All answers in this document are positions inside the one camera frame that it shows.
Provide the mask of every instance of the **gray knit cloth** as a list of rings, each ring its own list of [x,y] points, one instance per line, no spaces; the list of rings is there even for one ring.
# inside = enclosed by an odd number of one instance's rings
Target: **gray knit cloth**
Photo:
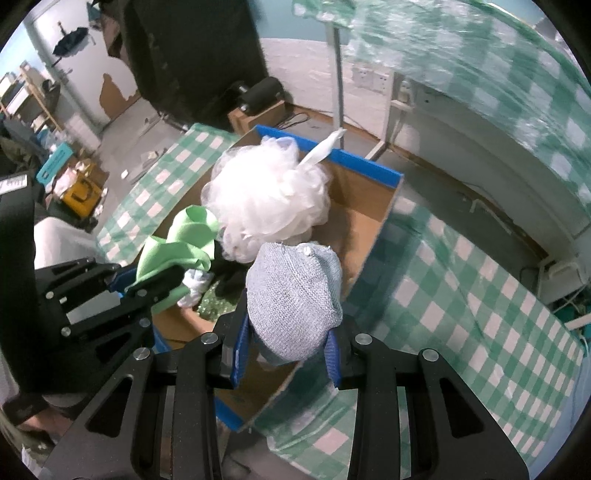
[[[246,275],[248,316],[272,365],[305,360],[343,320],[342,270],[329,247],[263,244]]]

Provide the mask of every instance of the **metal pole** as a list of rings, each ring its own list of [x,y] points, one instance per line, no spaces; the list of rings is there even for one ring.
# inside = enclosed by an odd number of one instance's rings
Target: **metal pole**
[[[343,128],[345,107],[343,101],[343,60],[340,55],[340,31],[334,25],[326,24],[326,43],[329,47],[330,79],[332,82],[333,128]],[[343,148],[344,138],[337,144]]]

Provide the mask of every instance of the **green fabric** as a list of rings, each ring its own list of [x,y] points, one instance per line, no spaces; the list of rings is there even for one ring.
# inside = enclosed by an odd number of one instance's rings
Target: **green fabric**
[[[591,216],[591,87],[519,19],[479,0],[294,0],[350,28],[345,53],[463,103],[536,156]]]
[[[166,240],[150,235],[139,256],[135,283],[147,280],[172,265],[207,271],[212,265],[219,230],[215,216],[205,207],[192,205],[181,210],[168,229]],[[189,288],[184,284],[172,290],[168,297],[152,307],[152,313],[166,310],[177,303]]]
[[[558,422],[583,358],[578,340],[468,239],[406,198],[395,202],[343,304],[390,348],[438,350],[527,464]],[[346,479],[356,392],[338,392],[313,358],[255,420],[271,449],[315,478]],[[401,403],[402,473],[408,414]]]
[[[237,139],[194,124],[138,181],[97,235],[108,261],[132,263],[178,201]]]

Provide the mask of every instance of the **metal screw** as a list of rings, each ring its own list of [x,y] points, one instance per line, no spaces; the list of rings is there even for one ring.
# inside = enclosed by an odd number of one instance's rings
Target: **metal screw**
[[[423,351],[423,358],[428,362],[436,362],[437,360],[439,360],[439,353],[437,353],[435,350],[431,350],[430,348],[428,348],[427,350]]]
[[[355,341],[360,345],[369,345],[372,340],[371,335],[367,333],[358,333],[355,335]]]
[[[201,342],[204,345],[210,345],[211,343],[216,343],[218,336],[213,332],[207,332],[201,335]]]
[[[146,358],[148,358],[150,356],[150,349],[146,348],[146,347],[142,347],[142,348],[138,348],[135,352],[134,352],[134,358],[136,360],[144,360]]]

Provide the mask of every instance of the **green cloth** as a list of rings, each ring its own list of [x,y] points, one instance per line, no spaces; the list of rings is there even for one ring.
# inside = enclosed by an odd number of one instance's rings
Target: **green cloth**
[[[527,464],[573,391],[579,341],[514,277],[427,209],[399,198],[343,311],[390,348],[438,350]],[[322,357],[255,420],[272,451],[315,478],[345,480],[356,391],[339,392]],[[410,471],[401,402],[401,467]]]
[[[97,235],[107,260],[132,263],[179,200],[237,139],[224,130],[194,124],[138,181]]]
[[[219,230],[214,214],[205,207],[192,205],[181,210],[173,219],[166,239],[150,235],[139,256],[135,283],[147,280],[172,265],[207,271],[215,252],[213,241]],[[166,310],[189,294],[180,284],[168,297],[152,307],[152,313]]]
[[[294,13],[349,27],[352,60],[390,67],[489,120],[591,217],[591,86],[529,25],[479,0],[294,0]]]

